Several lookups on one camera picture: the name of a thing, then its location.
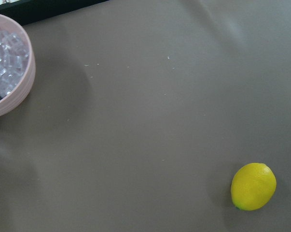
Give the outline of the yellow lemon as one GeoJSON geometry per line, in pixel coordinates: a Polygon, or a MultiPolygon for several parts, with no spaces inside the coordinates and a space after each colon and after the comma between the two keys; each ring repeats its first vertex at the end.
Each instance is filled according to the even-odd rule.
{"type": "Polygon", "coordinates": [[[232,203],[244,211],[260,209],[270,201],[276,187],[276,177],[266,164],[246,164],[232,179],[230,188],[232,203]]]}

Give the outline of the pink ribbed bowl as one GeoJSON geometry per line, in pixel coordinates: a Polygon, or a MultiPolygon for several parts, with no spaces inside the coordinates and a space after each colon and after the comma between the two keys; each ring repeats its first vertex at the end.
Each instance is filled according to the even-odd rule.
{"type": "Polygon", "coordinates": [[[24,28],[13,19],[0,14],[0,28],[18,34],[29,48],[28,65],[14,90],[0,101],[0,116],[16,108],[29,94],[35,79],[36,63],[31,41],[24,28]]]}

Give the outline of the clear plastic ice cubes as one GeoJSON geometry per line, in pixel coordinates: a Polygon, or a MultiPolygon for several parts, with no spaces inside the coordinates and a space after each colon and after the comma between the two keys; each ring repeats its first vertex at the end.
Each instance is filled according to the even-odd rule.
{"type": "Polygon", "coordinates": [[[29,48],[21,37],[0,28],[0,97],[19,84],[28,65],[29,48]]]}

